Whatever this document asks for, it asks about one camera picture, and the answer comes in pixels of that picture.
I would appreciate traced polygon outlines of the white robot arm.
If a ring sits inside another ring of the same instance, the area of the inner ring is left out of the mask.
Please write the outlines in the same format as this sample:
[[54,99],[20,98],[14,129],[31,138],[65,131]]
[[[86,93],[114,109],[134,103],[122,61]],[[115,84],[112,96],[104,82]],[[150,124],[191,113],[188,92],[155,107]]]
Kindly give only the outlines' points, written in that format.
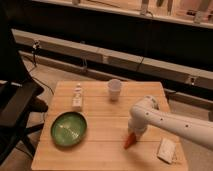
[[128,129],[141,137],[149,125],[213,150],[213,122],[162,112],[153,96],[143,97],[130,108]]

